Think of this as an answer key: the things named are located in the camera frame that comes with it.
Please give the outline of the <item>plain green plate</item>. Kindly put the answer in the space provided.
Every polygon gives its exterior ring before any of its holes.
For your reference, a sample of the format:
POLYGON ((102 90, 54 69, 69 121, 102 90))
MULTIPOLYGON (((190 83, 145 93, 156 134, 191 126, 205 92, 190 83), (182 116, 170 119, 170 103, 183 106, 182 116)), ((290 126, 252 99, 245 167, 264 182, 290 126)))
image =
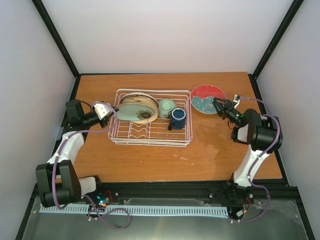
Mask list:
POLYGON ((123 121, 142 121, 151 118, 155 111, 153 108, 136 103, 126 103, 116 106, 119 109, 117 118, 123 121))

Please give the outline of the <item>beige bird painted plate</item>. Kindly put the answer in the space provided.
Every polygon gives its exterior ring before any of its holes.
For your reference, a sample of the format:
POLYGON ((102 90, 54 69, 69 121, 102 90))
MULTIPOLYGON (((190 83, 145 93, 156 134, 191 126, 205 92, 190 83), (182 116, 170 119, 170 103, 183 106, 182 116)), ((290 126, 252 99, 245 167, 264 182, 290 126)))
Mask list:
POLYGON ((155 121, 158 117, 158 108, 156 104, 149 98, 144 97, 144 96, 138 96, 138 97, 132 97, 126 99, 123 103, 120 103, 120 105, 123 104, 141 104, 141 105, 146 105, 150 108, 153 108, 154 110, 154 115, 151 118, 140 120, 140 121, 131 121, 136 124, 146 124, 146 123, 151 123, 155 121))

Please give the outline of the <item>floral patterned plate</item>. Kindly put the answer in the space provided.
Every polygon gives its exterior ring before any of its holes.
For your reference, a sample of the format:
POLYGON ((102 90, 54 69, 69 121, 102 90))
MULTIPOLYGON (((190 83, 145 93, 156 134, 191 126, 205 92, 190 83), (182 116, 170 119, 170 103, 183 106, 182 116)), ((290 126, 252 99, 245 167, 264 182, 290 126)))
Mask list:
POLYGON ((131 93, 128 93, 128 94, 124 95, 120 99, 120 103, 122 104, 126 99, 134 98, 134 97, 146 97, 146 98, 149 98, 156 104, 157 107, 159 107, 158 101, 153 96, 151 96, 149 94, 146 94, 144 92, 131 92, 131 93))

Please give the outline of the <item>dark blue ceramic mug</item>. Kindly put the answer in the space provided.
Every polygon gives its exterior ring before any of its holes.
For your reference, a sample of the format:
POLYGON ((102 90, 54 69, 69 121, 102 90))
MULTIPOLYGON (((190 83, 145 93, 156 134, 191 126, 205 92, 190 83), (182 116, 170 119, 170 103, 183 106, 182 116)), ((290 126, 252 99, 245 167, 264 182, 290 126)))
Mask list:
POLYGON ((168 125, 168 130, 182 130, 186 125, 187 113, 182 108, 175 108, 172 110, 170 115, 170 122, 168 125))

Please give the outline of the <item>green floral ceramic bowl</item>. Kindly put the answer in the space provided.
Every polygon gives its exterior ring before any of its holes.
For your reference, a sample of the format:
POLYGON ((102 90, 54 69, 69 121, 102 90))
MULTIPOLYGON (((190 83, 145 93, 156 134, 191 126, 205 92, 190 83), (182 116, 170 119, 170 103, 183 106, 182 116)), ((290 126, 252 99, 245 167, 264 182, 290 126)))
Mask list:
POLYGON ((169 119, 172 110, 177 107, 176 102, 170 98, 163 98, 158 104, 158 116, 161 119, 169 119))

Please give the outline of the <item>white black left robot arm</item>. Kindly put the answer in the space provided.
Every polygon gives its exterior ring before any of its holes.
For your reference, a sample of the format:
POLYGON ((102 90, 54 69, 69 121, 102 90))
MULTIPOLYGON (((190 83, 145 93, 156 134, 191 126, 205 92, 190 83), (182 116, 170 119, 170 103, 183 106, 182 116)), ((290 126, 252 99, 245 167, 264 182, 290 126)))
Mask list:
POLYGON ((65 104, 66 118, 63 122, 59 146, 52 157, 35 169, 37 187, 43 207, 57 207, 63 210, 68 204, 76 203, 87 195, 92 201, 103 198, 104 188, 97 175, 79 178, 74 163, 80 148, 84 145, 92 127, 100 125, 100 132, 108 132, 115 125, 108 126, 110 118, 117 118, 118 110, 103 101, 89 105, 84 112, 83 101, 70 100, 65 104))

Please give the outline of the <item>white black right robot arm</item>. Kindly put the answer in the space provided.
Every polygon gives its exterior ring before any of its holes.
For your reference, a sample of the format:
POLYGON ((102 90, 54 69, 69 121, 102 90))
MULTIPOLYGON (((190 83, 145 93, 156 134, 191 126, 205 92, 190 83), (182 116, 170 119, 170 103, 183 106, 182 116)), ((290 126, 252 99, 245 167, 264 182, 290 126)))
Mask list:
POLYGON ((230 203, 249 197, 250 187, 254 185, 253 179, 261 164, 283 142, 279 118, 260 114, 252 108, 241 113, 237 110, 240 99, 239 95, 235 95, 233 101, 215 97, 212 102, 219 117, 235 124, 231 132, 233 142, 248 146, 244 159, 227 181, 222 194, 230 203))

